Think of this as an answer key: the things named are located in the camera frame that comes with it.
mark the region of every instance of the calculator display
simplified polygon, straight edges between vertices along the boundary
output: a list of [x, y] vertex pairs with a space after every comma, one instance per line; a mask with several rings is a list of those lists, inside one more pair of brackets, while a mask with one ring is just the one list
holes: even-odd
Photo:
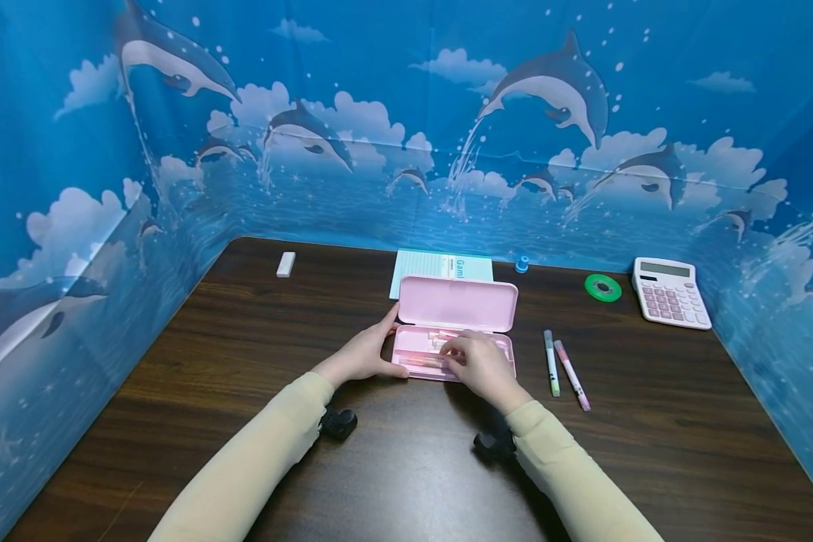
[[685, 267], [660, 266], [658, 263], [641, 262], [641, 270], [666, 275], [690, 276], [690, 270]]

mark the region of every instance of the pink pencil case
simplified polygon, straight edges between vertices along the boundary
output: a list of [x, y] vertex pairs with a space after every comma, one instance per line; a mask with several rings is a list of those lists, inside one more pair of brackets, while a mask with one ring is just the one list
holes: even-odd
[[400, 280], [400, 310], [405, 323], [394, 335], [391, 362], [411, 378], [457, 382], [439, 354], [442, 343], [463, 330], [487, 333], [515, 372], [513, 343], [503, 335], [515, 319], [517, 287], [509, 283], [408, 275]]

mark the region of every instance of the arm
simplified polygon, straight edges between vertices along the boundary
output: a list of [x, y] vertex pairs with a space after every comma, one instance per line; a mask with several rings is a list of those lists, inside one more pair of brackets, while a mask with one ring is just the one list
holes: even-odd
[[519, 386], [487, 336], [465, 331], [440, 351], [457, 354], [446, 359], [448, 368], [505, 416], [519, 463], [554, 503], [574, 542], [662, 541], [557, 418]]
[[149, 542], [240, 542], [282, 477], [319, 436], [334, 390], [374, 375], [407, 378], [379, 357], [394, 332], [397, 304], [378, 324], [277, 394], [184, 487]]

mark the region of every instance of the calculator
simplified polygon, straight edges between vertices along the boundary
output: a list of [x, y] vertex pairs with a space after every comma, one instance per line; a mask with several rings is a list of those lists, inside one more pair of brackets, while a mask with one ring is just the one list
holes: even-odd
[[637, 257], [632, 285], [638, 292], [641, 314], [659, 324], [710, 330], [711, 318], [699, 288], [696, 267], [658, 257]]

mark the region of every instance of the wooden desk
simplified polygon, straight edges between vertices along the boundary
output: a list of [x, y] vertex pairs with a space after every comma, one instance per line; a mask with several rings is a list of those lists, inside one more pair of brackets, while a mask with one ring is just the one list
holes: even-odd
[[[276, 279], [286, 250], [298, 252], [292, 278]], [[388, 252], [232, 243], [8, 540], [144, 540], [274, 394], [385, 314], [392, 269]], [[494, 273], [521, 291], [519, 381], [666, 540], [813, 541], [813, 486], [713, 333], [647, 323], [625, 276], [606, 304], [581, 270]], [[589, 414], [565, 380], [551, 398], [545, 327], [577, 365]], [[333, 404], [358, 414], [356, 432], [320, 439], [248, 540], [567, 540], [524, 474], [470, 452], [488, 417], [463, 386], [373, 379]]]

